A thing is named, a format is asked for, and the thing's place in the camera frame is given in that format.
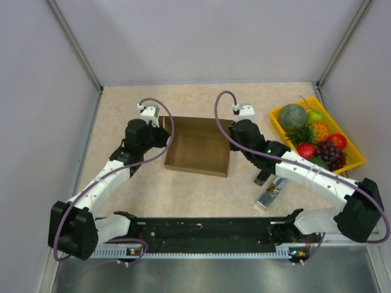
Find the brown cardboard box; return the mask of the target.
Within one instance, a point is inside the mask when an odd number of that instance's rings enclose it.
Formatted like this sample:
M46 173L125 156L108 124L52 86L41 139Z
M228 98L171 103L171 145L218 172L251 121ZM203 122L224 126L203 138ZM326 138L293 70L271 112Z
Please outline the brown cardboard box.
M199 117L162 116L167 132L175 128L174 139L166 152L168 170L225 178L230 160L230 142L216 120Z

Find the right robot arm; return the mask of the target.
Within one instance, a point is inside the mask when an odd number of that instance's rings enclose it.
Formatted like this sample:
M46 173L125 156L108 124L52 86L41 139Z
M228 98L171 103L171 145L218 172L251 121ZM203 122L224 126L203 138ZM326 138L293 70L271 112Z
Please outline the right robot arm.
M371 179L362 181L338 176L316 165L286 145L265 140L258 126L245 119L228 128L232 151L240 151L264 178L276 175L296 182L332 204L329 209L299 211L285 226L289 240L300 241L307 234L336 233L359 243L370 243L370 234L384 216L378 185Z

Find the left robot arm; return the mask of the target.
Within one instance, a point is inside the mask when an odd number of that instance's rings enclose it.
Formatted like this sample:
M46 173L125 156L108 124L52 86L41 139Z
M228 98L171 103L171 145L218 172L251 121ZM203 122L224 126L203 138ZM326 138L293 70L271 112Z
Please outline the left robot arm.
M130 120L124 139L101 172L80 193L66 202L57 201L51 208L48 245L54 252L87 260L97 246L117 237L134 241L139 228L131 223L130 214L116 212L99 219L97 213L114 191L148 162L145 153L152 148L167 151L171 137L162 123Z

